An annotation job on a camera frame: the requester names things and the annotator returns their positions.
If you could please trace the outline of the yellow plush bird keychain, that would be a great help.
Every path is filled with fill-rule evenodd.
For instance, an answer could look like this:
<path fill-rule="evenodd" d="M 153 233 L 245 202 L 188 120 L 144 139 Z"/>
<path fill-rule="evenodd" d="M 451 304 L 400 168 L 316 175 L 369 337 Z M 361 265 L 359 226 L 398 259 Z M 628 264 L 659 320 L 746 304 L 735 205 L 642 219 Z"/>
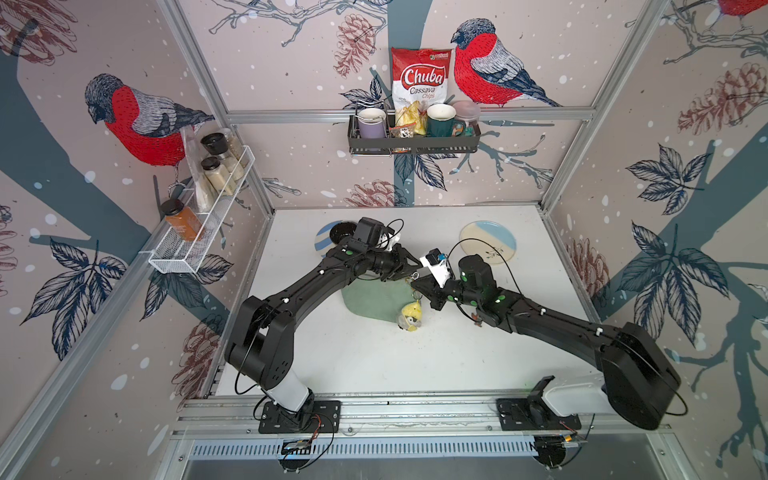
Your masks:
<path fill-rule="evenodd" d="M 413 293 L 414 300 L 406 304 L 397 317 L 397 325 L 401 330 L 415 332 L 422 326 L 422 295 L 418 292 Z"/>

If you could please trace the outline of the green fabric handbag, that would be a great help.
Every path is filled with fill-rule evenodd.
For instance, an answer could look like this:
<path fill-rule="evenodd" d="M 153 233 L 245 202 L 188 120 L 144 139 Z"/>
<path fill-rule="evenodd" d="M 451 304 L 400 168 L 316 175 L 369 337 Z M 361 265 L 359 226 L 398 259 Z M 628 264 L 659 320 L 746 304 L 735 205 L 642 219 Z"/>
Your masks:
<path fill-rule="evenodd" d="M 353 314 L 380 321 L 396 323 L 401 310 L 417 301 L 406 280 L 382 282 L 378 279 L 358 279 L 341 290 L 346 308 Z"/>

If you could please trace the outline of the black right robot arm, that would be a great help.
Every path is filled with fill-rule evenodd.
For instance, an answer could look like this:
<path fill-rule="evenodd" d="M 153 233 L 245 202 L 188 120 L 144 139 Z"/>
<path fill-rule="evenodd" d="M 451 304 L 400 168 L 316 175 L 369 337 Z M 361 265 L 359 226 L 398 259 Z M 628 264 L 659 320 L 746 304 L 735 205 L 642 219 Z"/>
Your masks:
<path fill-rule="evenodd" d="M 434 249 L 420 259 L 429 273 L 412 282 L 434 310 L 451 302 L 475 309 L 477 318 L 511 334 L 543 341 L 589 363 L 603 374 L 613 410 L 630 424 L 655 430 L 681 379 L 651 335 L 640 326 L 600 326 L 544 307 L 497 285 L 491 266 L 477 254 L 453 273 L 447 256 Z"/>

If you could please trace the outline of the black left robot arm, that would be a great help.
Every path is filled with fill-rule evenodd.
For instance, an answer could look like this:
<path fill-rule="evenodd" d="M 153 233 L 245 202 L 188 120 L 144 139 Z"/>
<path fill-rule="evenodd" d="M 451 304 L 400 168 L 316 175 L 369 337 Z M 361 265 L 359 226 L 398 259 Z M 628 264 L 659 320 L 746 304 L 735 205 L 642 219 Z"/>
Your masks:
<path fill-rule="evenodd" d="M 292 370 L 295 332 L 328 297 L 364 274 L 386 282 L 417 273 L 420 261 L 395 236 L 391 227 L 363 217 L 299 280 L 264 299 L 248 297 L 237 312 L 226 362 L 284 410 L 308 410 L 313 394 Z"/>

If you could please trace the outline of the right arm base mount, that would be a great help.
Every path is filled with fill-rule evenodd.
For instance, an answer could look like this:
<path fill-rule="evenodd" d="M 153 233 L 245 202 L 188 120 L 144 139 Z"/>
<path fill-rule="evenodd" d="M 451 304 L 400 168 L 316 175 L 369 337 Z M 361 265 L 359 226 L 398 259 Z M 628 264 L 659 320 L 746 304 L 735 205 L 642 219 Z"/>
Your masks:
<path fill-rule="evenodd" d="M 499 398 L 495 401 L 503 431 L 558 430 L 576 432 L 582 427 L 577 415 L 558 416 L 543 400 L 544 389 L 554 376 L 543 377 L 527 397 Z"/>

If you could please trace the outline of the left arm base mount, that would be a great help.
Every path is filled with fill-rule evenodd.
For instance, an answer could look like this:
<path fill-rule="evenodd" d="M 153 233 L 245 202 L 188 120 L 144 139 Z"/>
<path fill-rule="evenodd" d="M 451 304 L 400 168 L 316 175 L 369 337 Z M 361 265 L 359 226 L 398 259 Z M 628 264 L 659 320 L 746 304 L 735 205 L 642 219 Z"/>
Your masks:
<path fill-rule="evenodd" d="M 297 412 L 267 401 L 256 419 L 259 421 L 260 434 L 283 433 L 337 433 L 341 416 L 340 401 L 314 400 L 308 402 Z"/>

